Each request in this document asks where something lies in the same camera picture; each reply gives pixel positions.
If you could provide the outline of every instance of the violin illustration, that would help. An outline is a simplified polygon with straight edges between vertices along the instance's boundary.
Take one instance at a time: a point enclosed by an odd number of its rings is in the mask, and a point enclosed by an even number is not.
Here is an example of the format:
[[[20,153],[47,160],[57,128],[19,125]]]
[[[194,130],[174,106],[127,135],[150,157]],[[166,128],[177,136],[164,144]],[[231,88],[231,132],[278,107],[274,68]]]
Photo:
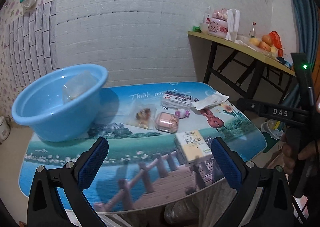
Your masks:
[[[207,122],[210,125],[210,127],[216,129],[218,132],[219,132],[218,128],[222,128],[222,127],[227,128],[221,119],[219,119],[218,117],[215,117],[212,114],[212,111],[210,109],[202,109],[200,110],[200,112],[203,116],[207,117]]]

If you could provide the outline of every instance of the finger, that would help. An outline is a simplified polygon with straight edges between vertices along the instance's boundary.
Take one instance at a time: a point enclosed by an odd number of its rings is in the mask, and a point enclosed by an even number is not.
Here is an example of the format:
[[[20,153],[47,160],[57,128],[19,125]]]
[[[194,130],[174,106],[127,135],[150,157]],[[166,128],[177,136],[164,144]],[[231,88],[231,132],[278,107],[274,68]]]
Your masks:
[[[317,144],[318,144],[318,149],[319,149],[320,148],[320,140],[318,140]],[[306,145],[306,147],[303,150],[301,150],[301,152],[298,154],[298,159],[305,160],[307,158],[312,157],[315,154],[316,154],[316,145],[315,145],[315,142],[312,141],[308,145]]]
[[[292,158],[289,158],[286,156],[283,157],[283,162],[288,169],[293,169],[294,166],[296,165],[295,161]]]
[[[287,142],[287,137],[286,137],[286,134],[285,134],[285,133],[280,137],[280,140],[281,140],[282,142]]]
[[[282,146],[282,153],[286,156],[286,157],[290,157],[292,155],[292,149],[291,147],[284,143]]]
[[[284,170],[285,174],[292,174],[292,172],[293,172],[293,169],[288,168],[286,165],[284,165],[283,170]]]

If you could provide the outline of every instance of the floral wallpaper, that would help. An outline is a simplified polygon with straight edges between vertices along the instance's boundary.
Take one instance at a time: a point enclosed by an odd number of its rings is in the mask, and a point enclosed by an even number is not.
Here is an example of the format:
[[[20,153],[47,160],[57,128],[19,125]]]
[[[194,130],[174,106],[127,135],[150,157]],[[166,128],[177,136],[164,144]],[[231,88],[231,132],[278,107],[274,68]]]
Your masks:
[[[36,7],[52,0],[38,0]],[[0,10],[0,116],[11,118],[11,107],[17,95],[25,87],[13,88],[5,63],[5,30],[11,22],[23,15],[20,0],[7,0]]]

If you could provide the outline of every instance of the orange curtain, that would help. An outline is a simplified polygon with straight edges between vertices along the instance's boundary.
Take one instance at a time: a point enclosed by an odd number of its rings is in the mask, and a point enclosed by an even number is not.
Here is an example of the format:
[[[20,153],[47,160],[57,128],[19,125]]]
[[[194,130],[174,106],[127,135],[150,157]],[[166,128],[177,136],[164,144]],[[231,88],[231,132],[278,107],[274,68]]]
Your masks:
[[[318,17],[320,20],[320,9],[318,8]],[[318,50],[317,50],[317,55],[316,55],[316,61],[315,61],[315,66],[313,68],[312,72],[312,79],[314,83],[314,90],[315,90],[315,95],[316,99],[318,99],[320,95],[320,38],[318,42]]]

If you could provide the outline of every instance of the blue cloth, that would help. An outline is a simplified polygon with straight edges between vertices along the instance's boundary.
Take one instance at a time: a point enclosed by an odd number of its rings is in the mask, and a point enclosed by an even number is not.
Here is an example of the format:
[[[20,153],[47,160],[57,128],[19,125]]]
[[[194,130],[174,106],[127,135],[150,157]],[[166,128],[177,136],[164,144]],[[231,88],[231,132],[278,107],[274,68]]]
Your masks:
[[[307,54],[313,70],[319,40],[318,7],[314,0],[292,0],[299,36],[299,52]],[[300,101],[298,85],[285,97],[283,105],[297,107]]]

